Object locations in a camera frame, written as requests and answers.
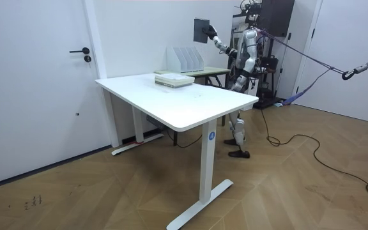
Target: herringbone floor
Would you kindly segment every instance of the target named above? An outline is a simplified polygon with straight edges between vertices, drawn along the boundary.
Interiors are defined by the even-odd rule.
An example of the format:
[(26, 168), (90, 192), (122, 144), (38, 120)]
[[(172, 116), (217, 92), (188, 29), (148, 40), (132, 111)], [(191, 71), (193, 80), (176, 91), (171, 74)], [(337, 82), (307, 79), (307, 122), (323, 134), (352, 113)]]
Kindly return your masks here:
[[(265, 110), (271, 135), (321, 141), (319, 158), (368, 180), (368, 122), (299, 106)], [(183, 229), (368, 229), (364, 184), (316, 162), (316, 143), (275, 148), (259, 111), (244, 112), (252, 157), (233, 159), (218, 126), (214, 184), (234, 185)], [(201, 127), (179, 134), (182, 144)], [(0, 187), (0, 229), (159, 230), (197, 201), (201, 142), (168, 137), (112, 157), (111, 149)]]

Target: black cabinet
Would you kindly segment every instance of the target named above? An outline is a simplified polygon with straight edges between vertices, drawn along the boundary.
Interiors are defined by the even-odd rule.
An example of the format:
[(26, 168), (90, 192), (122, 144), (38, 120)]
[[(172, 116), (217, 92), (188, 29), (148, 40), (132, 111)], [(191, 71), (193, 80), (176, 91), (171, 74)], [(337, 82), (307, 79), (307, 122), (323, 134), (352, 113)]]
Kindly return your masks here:
[(286, 37), (295, 0), (262, 0), (259, 28), (271, 35)]

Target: stack of paper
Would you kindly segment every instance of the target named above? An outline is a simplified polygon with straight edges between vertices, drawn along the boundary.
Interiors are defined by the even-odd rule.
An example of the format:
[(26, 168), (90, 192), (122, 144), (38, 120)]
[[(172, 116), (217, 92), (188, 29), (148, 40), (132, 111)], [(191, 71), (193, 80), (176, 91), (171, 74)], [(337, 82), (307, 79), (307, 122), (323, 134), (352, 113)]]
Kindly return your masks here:
[(191, 85), (192, 83), (194, 83), (194, 80), (194, 77), (184, 76), (177, 73), (167, 73), (155, 76), (155, 82), (157, 84), (172, 88)]

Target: desk top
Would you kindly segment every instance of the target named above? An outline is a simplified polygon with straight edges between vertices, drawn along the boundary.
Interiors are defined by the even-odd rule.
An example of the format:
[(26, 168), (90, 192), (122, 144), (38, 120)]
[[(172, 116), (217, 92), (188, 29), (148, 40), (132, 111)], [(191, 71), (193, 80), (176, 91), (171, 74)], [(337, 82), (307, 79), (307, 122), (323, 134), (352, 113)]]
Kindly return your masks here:
[[(208, 74), (227, 74), (229, 73), (230, 70), (228, 69), (223, 69), (223, 68), (215, 68), (215, 67), (204, 67), (203, 71), (195, 71), (195, 72), (187, 72), (187, 73), (179, 73), (181, 75), (186, 75), (186, 76), (191, 76), (191, 77), (199, 77), (199, 76), (203, 76), (203, 75), (208, 75)], [(157, 74), (165, 74), (165, 73), (172, 73), (171, 71), (168, 70), (158, 70), (155, 71), (155, 73)]]
[(155, 73), (96, 80), (142, 112), (183, 132), (258, 101), (256, 96), (192, 84), (170, 88), (155, 83)]

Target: door frame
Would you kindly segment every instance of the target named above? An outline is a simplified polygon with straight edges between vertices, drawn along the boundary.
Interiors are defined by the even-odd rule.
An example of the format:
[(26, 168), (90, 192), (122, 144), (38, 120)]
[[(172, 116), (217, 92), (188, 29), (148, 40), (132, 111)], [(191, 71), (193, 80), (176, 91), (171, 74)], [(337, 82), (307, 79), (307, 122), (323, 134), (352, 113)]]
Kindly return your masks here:
[[(95, 4), (93, 0), (82, 0), (84, 5), (85, 16), (87, 20), (87, 26), (89, 31), (89, 37), (92, 44), (93, 57), (96, 60), (96, 72), (99, 79), (107, 79), (105, 59), (103, 55), (102, 42), (100, 40), (100, 33), (97, 26)], [(116, 129), (116, 122), (114, 120), (113, 107), (111, 101), (111, 94), (102, 89), (103, 91), (103, 109), (106, 110), (107, 115), (107, 129), (111, 140), (112, 147), (120, 146), (118, 133)]]
[[(318, 2), (316, 3), (316, 7), (314, 9), (312, 23), (310, 24), (309, 32), (307, 34), (305, 49), (303, 50), (303, 53), (306, 54), (306, 55), (309, 53), (309, 49), (311, 48), (311, 45), (312, 45), (313, 30), (316, 28), (316, 24), (318, 23), (319, 14), (320, 14), (320, 10), (322, 8), (322, 4), (323, 4), (323, 0), (318, 0)], [(307, 60), (307, 57), (303, 56), (302, 60), (300, 61), (298, 76), (296, 77), (295, 85), (293, 86), (293, 92), (295, 92), (295, 94), (299, 93), (299, 92), (297, 92), (297, 90), (298, 90), (300, 81), (302, 79), (303, 71), (305, 70), (306, 60)]]

